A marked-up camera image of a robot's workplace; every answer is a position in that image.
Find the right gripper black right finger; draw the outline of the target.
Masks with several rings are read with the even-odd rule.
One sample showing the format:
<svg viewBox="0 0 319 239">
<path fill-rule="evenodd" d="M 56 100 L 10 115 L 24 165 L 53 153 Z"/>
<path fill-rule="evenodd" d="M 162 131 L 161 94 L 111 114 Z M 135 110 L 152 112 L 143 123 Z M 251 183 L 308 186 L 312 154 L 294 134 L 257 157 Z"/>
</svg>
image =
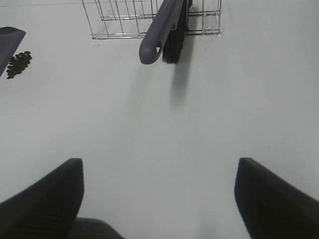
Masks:
<svg viewBox="0 0 319 239">
<path fill-rule="evenodd" d="M 235 202 L 252 239 L 317 239 L 319 202 L 252 158 L 240 158 Z"/>
</svg>

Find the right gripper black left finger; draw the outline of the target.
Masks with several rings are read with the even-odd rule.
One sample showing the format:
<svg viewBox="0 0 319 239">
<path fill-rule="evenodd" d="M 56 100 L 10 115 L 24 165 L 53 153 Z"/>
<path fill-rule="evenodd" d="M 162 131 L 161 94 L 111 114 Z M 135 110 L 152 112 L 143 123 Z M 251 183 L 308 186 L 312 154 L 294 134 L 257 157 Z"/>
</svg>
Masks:
<svg viewBox="0 0 319 239">
<path fill-rule="evenodd" d="M 0 204 L 2 239 L 65 239 L 84 195 L 83 161 L 71 158 Z"/>
</svg>

